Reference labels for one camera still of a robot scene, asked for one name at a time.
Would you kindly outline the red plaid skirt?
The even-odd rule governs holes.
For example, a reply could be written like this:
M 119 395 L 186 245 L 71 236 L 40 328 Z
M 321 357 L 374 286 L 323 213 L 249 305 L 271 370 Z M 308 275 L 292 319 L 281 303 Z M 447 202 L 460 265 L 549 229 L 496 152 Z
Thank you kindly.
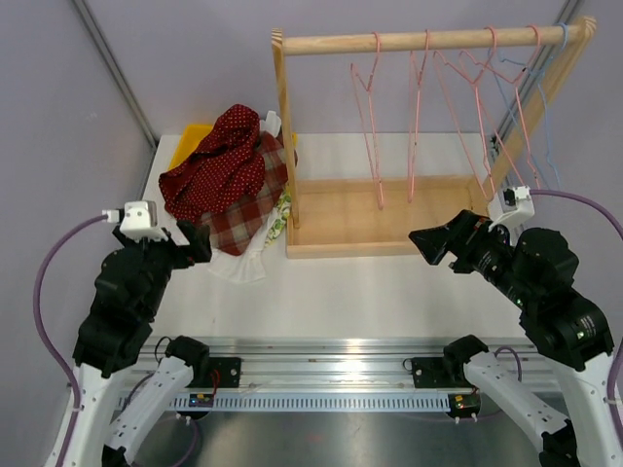
M 211 247 L 232 256 L 245 252 L 253 236 L 266 225 L 269 215 L 287 188 L 282 133 L 273 137 L 262 132 L 258 153 L 265 163 L 264 185 L 258 194 L 243 196 L 223 213 L 205 213 L 202 216 L 202 225 L 209 226 Z

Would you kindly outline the white skirt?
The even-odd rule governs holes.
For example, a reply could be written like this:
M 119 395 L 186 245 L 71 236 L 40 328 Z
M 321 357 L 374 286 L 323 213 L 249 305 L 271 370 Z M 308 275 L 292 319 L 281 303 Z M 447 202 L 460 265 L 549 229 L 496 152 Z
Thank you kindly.
M 267 132 L 273 137 L 279 135 L 281 132 L 281 118 L 276 112 L 268 112 L 266 117 L 260 121 L 260 140 L 262 132 Z M 261 227 L 259 232 L 253 236 L 243 254 L 232 256 L 214 249 L 213 258 L 209 265 L 211 272 L 235 283 L 253 282 L 264 278 L 266 273 L 261 257 L 262 252 L 267 247 L 265 240 L 270 222 L 272 221 L 271 214 L 266 225 Z

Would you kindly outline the red polka dot skirt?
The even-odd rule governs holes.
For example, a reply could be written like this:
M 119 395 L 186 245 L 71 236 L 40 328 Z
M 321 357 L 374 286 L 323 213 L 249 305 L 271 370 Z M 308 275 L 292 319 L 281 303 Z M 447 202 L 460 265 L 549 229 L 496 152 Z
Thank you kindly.
M 205 213 L 222 213 L 242 197 L 257 195 L 265 178 L 259 141 L 257 112 L 230 107 L 185 161 L 160 175 L 166 212 L 196 224 Z

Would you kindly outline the lemon print skirt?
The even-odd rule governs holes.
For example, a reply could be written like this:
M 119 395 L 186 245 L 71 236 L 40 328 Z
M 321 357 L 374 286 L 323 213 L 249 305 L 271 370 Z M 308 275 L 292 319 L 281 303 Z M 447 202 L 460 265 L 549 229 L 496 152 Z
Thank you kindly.
M 285 186 L 279 199 L 277 200 L 274 210 L 271 214 L 270 222 L 265 245 L 273 244 L 281 233 L 286 229 L 287 222 L 291 214 L 292 196 L 288 185 Z

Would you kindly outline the pink hanger of white skirt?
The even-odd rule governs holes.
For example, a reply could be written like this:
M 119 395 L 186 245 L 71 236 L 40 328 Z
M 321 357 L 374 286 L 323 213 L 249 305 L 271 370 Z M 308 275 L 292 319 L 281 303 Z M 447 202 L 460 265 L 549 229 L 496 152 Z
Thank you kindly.
M 480 57 L 473 51 L 497 46 L 491 27 L 481 30 L 435 33 L 433 70 L 456 131 L 459 146 L 485 201 L 495 194 L 489 161 L 487 130 L 490 126 L 481 97 L 481 85 L 493 55 Z

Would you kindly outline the pink hanger of lemon skirt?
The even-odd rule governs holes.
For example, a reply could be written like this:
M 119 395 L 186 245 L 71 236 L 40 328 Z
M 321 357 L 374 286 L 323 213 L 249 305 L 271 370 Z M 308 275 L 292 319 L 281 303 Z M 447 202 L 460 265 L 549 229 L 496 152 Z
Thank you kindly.
M 519 156 L 521 156 L 523 152 L 526 152 L 527 164 L 529 168 L 531 169 L 536 187 L 540 188 L 541 182 L 543 181 L 542 173 L 540 171 L 538 162 L 532 155 L 530 132 L 528 130 L 528 119 L 526 118 L 527 113 L 525 112 L 524 104 L 522 103 L 522 99 L 520 97 L 519 88 L 518 88 L 518 84 L 522 81 L 525 75 L 526 74 L 531 75 L 533 73 L 533 69 L 531 68 L 531 65 L 534 63 L 536 56 L 539 52 L 539 49 L 541 47 L 541 36 L 538 31 L 538 28 L 534 25 L 529 25 L 528 29 L 532 30 L 532 35 L 534 36 L 536 40 L 536 44 L 534 46 L 534 51 L 532 52 L 532 55 L 527 63 L 507 59 L 498 53 L 497 47 L 499 43 L 500 34 L 492 26 L 485 27 L 485 30 L 488 30 L 489 35 L 491 36 L 490 38 L 491 47 L 489 48 L 487 60 L 485 62 L 477 61 L 474 58 L 474 56 L 467 50 L 460 50 L 458 54 L 460 68 L 457 68 L 456 71 L 459 72 L 462 78 L 470 85 L 474 99 L 475 99 L 475 106 L 476 106 L 476 112 L 477 112 L 477 118 L 478 118 L 478 124 L 479 124 L 480 136 L 481 136 L 481 142 L 482 142 L 482 148 L 483 148 L 483 166 L 487 171 L 487 176 L 485 177 L 484 182 L 479 184 L 479 187 L 486 200 L 493 199 L 495 192 L 498 190 L 499 183 L 494 180 L 492 168 L 489 163 L 489 150 L 488 150 L 488 143 L 485 138 L 486 134 L 484 131 L 485 127 L 483 124 L 483 120 L 487 120 L 489 122 L 491 129 L 494 131 L 495 140 L 502 150 L 502 154 L 506 157 L 506 161 L 510 164 L 510 168 L 515 171 L 519 180 L 521 182 L 524 182 L 519 170 L 516 167 L 515 160 Z M 465 68 L 461 61 L 461 58 L 464 54 L 466 54 L 471 59 L 473 64 L 478 67 L 478 73 L 474 78 L 470 78 L 466 74 Z M 496 69 L 491 65 L 491 62 L 494 58 L 500 62 L 508 61 L 516 66 L 519 66 L 521 68 L 519 74 L 515 78 L 510 79 L 498 73 Z M 510 103 L 505 99 L 504 94 L 502 95 L 502 97 L 504 98 L 504 102 L 505 102 L 507 111 L 509 112 L 509 115 L 511 116 L 511 120 L 515 125 L 515 129 L 519 132 L 521 148 L 519 149 L 519 153 L 516 156 L 512 156 L 510 150 L 506 146 L 506 143 L 510 142 L 510 139 L 503 140 L 501 136 L 499 135 L 499 132 L 494 128 L 492 119 L 490 118 L 490 115 L 481 99 L 480 84 L 481 84 L 483 77 L 485 76 L 487 72 L 490 72 L 494 76 L 495 82 L 498 84 L 499 91 L 501 91 L 500 80 L 505 81 L 508 84 L 513 86 L 516 109 L 513 109 L 511 107 Z

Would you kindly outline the pink hanger of plaid skirt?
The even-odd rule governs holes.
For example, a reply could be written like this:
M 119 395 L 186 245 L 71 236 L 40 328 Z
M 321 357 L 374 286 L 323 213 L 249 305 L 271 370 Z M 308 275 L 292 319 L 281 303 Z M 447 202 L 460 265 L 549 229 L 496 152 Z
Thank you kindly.
M 423 58 L 417 60 L 417 52 L 410 51 L 409 55 L 409 116 L 411 118 L 408 132 L 408 202 L 414 199 L 416 188 L 416 159 L 419 148 L 421 89 L 424 78 L 430 44 L 430 32 L 425 30 Z

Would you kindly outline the pink hanger of polka skirt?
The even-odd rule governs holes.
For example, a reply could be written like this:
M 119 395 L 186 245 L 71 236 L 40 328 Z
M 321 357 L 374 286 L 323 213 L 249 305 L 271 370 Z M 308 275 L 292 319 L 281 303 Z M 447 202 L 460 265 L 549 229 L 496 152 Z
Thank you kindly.
M 351 78 L 353 95 L 361 124 L 362 136 L 366 149 L 366 156 L 369 164 L 377 207 L 379 210 L 383 210 L 385 207 L 385 198 L 373 99 L 374 79 L 381 56 L 382 40 L 378 32 L 373 32 L 373 36 L 376 43 L 375 57 L 368 78 L 366 80 L 363 79 L 356 64 L 353 62 L 349 66 L 349 75 Z

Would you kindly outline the blue wire hanger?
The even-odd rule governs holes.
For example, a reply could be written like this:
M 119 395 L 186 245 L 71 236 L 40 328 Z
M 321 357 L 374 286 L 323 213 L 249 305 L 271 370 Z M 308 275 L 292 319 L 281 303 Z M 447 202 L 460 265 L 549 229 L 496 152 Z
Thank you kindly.
M 557 49 L 554 49 L 554 52 L 550 53 L 549 55 L 547 55 L 547 57 L 545 58 L 545 62 L 544 64 L 542 64 L 538 69 L 534 68 L 533 66 L 529 66 L 529 64 L 527 62 L 522 62 L 522 61 L 517 61 L 511 58 L 507 58 L 505 57 L 502 53 L 497 52 L 496 54 L 496 58 L 500 63 L 511 63 L 515 66 L 521 67 L 522 68 L 522 73 L 528 73 L 529 78 L 533 78 L 534 79 L 534 85 L 539 93 L 540 99 L 541 99 L 541 103 L 543 105 L 543 110 L 544 110 L 544 115 L 543 115 L 543 125 L 544 125 L 544 135 L 545 135 L 545 143 L 546 143 L 546 151 L 544 153 L 544 158 L 546 163 L 549 165 L 549 167 L 551 168 L 551 170 L 553 171 L 553 174 L 555 176 L 555 182 L 556 182 L 556 188 L 560 189 L 561 188 L 561 177 L 560 177 L 560 173 L 559 173 L 559 169 L 552 157 L 552 149 L 553 149 L 553 144 L 552 144 L 552 136 L 551 136 L 551 125 L 550 125 L 550 118 L 549 118 L 549 107 L 548 107 L 548 102 L 547 102 L 547 98 L 545 95 L 545 91 L 544 91 L 544 86 L 543 86 L 543 82 L 544 82 L 544 76 L 545 76 L 545 72 L 548 71 L 548 68 L 550 67 L 551 63 L 553 62 L 554 58 L 557 58 L 558 55 L 560 55 L 565 48 L 567 47 L 568 44 L 568 36 L 569 36 L 569 27 L 566 23 L 564 22 L 557 22 L 555 24 L 553 24 L 556 27 L 560 27 L 563 30 L 564 33 L 564 41 L 563 44 Z M 495 78 L 495 82 L 497 84 L 498 90 L 502 96 L 502 100 L 504 101 L 504 104 L 506 106 L 506 110 L 508 113 L 508 116 L 510 117 L 512 123 L 518 127 L 518 121 L 516 118 L 516 114 L 519 113 L 519 104 L 517 104 L 517 111 L 512 110 L 511 105 L 509 104 L 509 101 L 506 99 L 506 96 L 504 95 L 503 91 L 502 91 L 502 87 L 501 87 L 501 82 L 499 80 L 499 78 Z M 534 165 L 536 167 L 536 171 L 538 173 L 538 175 L 541 177 L 541 180 L 543 181 L 545 187 L 547 189 L 550 189 L 550 185 L 549 182 L 547 181 L 547 177 L 544 175 L 543 170 L 541 169 L 539 162 L 538 161 L 534 161 Z

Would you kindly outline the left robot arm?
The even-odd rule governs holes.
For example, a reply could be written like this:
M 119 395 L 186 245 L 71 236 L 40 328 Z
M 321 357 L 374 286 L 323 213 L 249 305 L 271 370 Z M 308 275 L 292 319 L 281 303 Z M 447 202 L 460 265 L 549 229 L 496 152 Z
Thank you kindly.
M 114 414 L 124 382 L 152 333 L 172 272 L 211 259 L 208 232 L 188 221 L 177 227 L 187 244 L 176 244 L 169 234 L 161 240 L 146 235 L 132 240 L 121 228 L 114 229 L 122 246 L 102 262 L 73 362 L 61 365 L 71 395 L 47 465 L 131 465 L 174 396 L 209 379 L 208 346 L 179 336 L 169 343 L 143 389 L 121 414 Z

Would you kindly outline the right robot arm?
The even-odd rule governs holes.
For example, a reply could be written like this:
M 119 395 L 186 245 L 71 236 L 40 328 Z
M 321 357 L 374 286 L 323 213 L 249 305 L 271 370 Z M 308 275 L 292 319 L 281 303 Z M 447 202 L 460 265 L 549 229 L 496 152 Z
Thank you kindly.
M 453 388 L 484 391 L 530 438 L 542 466 L 621 465 L 622 421 L 612 400 L 621 356 L 604 313 L 572 287 L 579 260 L 566 239 L 529 228 L 511 244 L 506 228 L 469 210 L 409 238 L 428 264 L 451 253 L 453 272 L 480 273 L 520 310 L 520 326 L 551 366 L 568 413 L 544 404 L 473 335 L 447 344 L 434 373 Z

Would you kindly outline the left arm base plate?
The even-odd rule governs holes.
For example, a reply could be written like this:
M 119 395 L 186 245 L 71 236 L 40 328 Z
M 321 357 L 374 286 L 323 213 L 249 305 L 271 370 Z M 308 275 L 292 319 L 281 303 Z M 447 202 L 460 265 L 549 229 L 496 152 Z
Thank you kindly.
M 239 388 L 242 359 L 239 357 L 210 357 L 207 363 L 199 366 L 194 375 L 192 388 Z

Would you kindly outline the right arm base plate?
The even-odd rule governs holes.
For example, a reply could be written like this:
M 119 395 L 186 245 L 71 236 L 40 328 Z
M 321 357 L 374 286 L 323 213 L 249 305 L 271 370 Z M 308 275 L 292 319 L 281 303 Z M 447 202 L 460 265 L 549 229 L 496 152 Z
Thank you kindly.
M 411 374 L 414 386 L 419 389 L 465 389 L 473 390 L 461 370 L 447 364 L 442 357 L 414 357 Z

